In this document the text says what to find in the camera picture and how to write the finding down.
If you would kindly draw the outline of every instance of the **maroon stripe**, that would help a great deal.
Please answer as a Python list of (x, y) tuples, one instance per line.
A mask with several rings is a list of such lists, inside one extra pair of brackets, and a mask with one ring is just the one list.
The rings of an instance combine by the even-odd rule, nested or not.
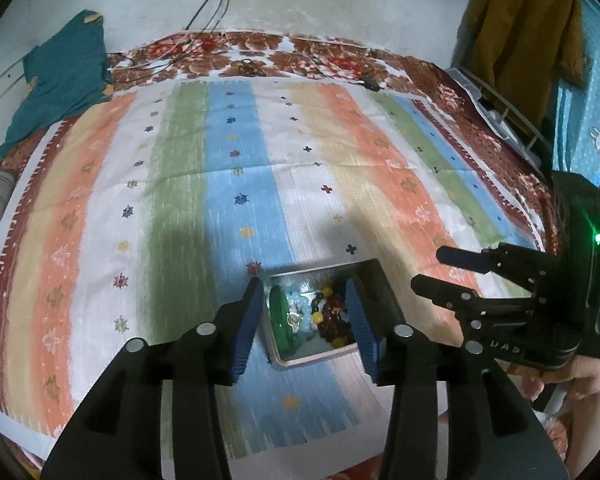
[(436, 124), (438, 126), (438, 130), (445, 137), (447, 142), (449, 142), (456, 152), (458, 152), (464, 161), (474, 170), (478, 176), (480, 176), (480, 180), (487, 187), (491, 196), (493, 196), (494, 200), (498, 202), (509, 219), (521, 230), (528, 233), (533, 241), (536, 244), (536, 247), (539, 247), (536, 238), (533, 236), (532, 225), (529, 220), (522, 214), (517, 207), (515, 207), (511, 202), (509, 202), (502, 193), (498, 190), (495, 184), (487, 177), (487, 173), (478, 165), (478, 163), (474, 160), (474, 158), (462, 147), (462, 144), (458, 142), (458, 140), (452, 136), (446, 128), (440, 124), (440, 122), (427, 110), (426, 106), (418, 100), (411, 100), (414, 106), (418, 109), (418, 111), (423, 114), (430, 122)]
[(4, 400), (4, 381), (2, 373), (4, 370), (4, 342), (7, 328), (7, 309), (9, 306), (9, 294), (11, 291), (11, 281), (13, 279), (13, 271), (15, 269), (18, 247), (22, 235), (27, 227), (27, 219), (36, 202), (40, 187), (45, 179), (48, 168), (51, 167), (56, 155), (60, 151), (66, 133), (76, 123), (78, 117), (72, 117), (62, 122), (58, 131), (52, 139), (46, 144), (45, 151), (34, 170), (29, 183), (25, 188), (16, 211), (11, 221), (11, 227), (7, 234), (5, 245), (0, 256), (0, 411), (8, 415), (7, 405)]

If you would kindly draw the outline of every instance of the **bed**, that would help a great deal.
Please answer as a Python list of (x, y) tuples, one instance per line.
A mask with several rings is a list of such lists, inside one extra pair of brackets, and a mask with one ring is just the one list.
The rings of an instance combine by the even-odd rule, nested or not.
[[(459, 344), (410, 276), (519, 291), (441, 266), (437, 247), (557, 249), (542, 177), (431, 63), (337, 38), (186, 32), (111, 68), (110, 102), (0, 165), (20, 171), (0, 224), (0, 432), (31, 470), (126, 340), (179, 337), (251, 276), (378, 258), (407, 321)], [(391, 391), (356, 353), (279, 372), (256, 342), (216, 395), (234, 479), (366, 479), (379, 464)]]

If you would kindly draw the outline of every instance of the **silver screw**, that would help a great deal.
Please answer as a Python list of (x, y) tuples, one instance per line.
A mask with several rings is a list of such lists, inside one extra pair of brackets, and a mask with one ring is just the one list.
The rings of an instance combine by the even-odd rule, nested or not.
[(410, 325), (394, 326), (394, 333), (398, 337), (411, 337), (413, 335), (413, 327)]
[(482, 353), (482, 345), (477, 341), (467, 341), (464, 347), (469, 354), (479, 355)]
[(126, 342), (125, 350), (127, 352), (135, 353), (139, 352), (144, 348), (144, 341), (139, 337), (135, 337)]
[(200, 323), (196, 327), (198, 335), (212, 335), (216, 331), (216, 326), (213, 323)]

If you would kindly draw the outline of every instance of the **brown garment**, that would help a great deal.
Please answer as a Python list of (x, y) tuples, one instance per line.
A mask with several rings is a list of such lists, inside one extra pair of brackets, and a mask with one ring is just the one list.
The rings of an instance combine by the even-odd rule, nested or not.
[(479, 27), (469, 70), (535, 126), (559, 76), (580, 83), (580, 0), (473, 0), (467, 22)]

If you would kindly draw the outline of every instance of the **teal cloth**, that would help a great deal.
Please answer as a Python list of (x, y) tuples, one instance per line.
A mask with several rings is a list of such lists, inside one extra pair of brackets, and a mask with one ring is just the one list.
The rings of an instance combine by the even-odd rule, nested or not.
[(25, 56), (27, 83), (38, 79), (13, 115), (0, 146), (0, 160), (37, 129), (80, 115), (91, 105), (110, 99), (102, 93), (112, 81), (107, 69), (103, 19), (84, 23), (94, 14), (93, 10), (78, 13), (55, 36)]

